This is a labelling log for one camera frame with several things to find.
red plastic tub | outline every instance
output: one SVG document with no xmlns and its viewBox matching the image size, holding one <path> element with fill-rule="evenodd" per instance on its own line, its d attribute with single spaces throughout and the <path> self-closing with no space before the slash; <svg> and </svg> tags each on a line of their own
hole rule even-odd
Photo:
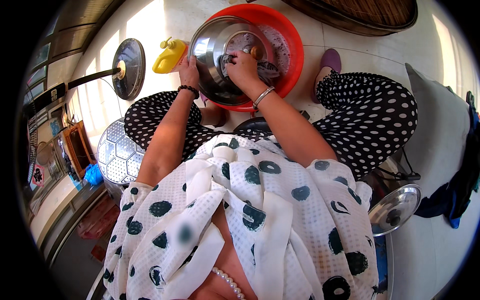
<svg viewBox="0 0 480 300">
<path fill-rule="evenodd" d="M 283 35 L 290 50 L 290 65 L 287 74 L 276 84 L 275 91 L 280 97 L 285 97 L 297 83 L 303 67 L 303 44 L 293 24 L 278 11 L 260 4 L 230 6 L 212 15 L 208 20 L 225 15 L 237 16 L 254 24 L 270 26 Z M 215 104 L 234 111 L 254 111 L 252 101 L 238 106 Z"/>
</svg>

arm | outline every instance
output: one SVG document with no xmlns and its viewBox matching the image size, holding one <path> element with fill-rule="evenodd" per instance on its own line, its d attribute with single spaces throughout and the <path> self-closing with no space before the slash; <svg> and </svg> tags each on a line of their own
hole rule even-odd
<svg viewBox="0 0 480 300">
<path fill-rule="evenodd" d="M 198 89 L 198 70 L 195 56 L 187 57 L 179 65 L 180 82 Z M 170 174 L 181 162 L 188 115 L 192 106 L 194 93 L 182 89 L 158 125 L 145 152 L 137 182 L 155 186 Z"/>
<path fill-rule="evenodd" d="M 252 100 L 268 86 L 257 74 L 256 61 L 250 55 L 236 51 L 235 64 L 227 64 L 230 79 Z M 334 159 L 335 152 L 322 135 L 290 104 L 270 92 L 258 105 L 268 126 L 287 156 L 304 167 L 315 159 Z"/>
</svg>

soapy water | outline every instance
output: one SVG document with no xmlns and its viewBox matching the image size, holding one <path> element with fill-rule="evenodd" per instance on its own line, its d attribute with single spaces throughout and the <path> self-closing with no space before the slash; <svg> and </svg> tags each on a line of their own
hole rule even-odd
<svg viewBox="0 0 480 300">
<path fill-rule="evenodd" d="M 273 61 L 271 62 L 277 66 L 280 77 L 285 76 L 290 65 L 290 49 L 288 48 L 287 41 L 281 33 L 268 25 L 257 25 L 257 27 L 270 42 L 274 55 Z M 227 53 L 231 53 L 233 51 L 243 50 L 247 45 L 251 45 L 253 41 L 253 35 L 249 33 L 236 35 L 228 42 L 226 51 Z"/>
</svg>

black polka dot pants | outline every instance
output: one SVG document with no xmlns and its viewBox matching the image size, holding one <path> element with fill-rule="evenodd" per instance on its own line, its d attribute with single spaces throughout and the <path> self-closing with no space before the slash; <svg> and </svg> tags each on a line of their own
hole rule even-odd
<svg viewBox="0 0 480 300">
<path fill-rule="evenodd" d="M 177 91 L 160 92 L 142 98 L 132 104 L 125 114 L 125 132 L 128 136 L 146 150 L 153 137 L 155 129 L 163 119 Z M 200 109 L 193 103 L 187 120 L 187 132 L 183 147 L 182 161 L 195 152 L 199 146 L 208 142 L 212 137 L 223 132 L 200 125 L 202 114 Z M 235 132 L 239 136 L 258 141 L 271 135 L 269 132 L 258 130 L 245 130 Z"/>
<path fill-rule="evenodd" d="M 360 179 L 402 147 L 417 126 L 417 102 L 401 84 L 376 74 L 332 71 L 316 95 L 333 110 L 314 127 Z"/>
</svg>

red plastic bag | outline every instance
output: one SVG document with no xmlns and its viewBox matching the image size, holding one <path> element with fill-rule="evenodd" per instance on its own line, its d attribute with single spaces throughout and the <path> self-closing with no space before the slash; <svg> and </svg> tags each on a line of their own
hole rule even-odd
<svg viewBox="0 0 480 300">
<path fill-rule="evenodd" d="M 108 195 L 105 195 L 82 218 L 78 224 L 77 233 L 82 239 L 97 240 L 113 227 L 119 215 L 120 208 Z"/>
</svg>

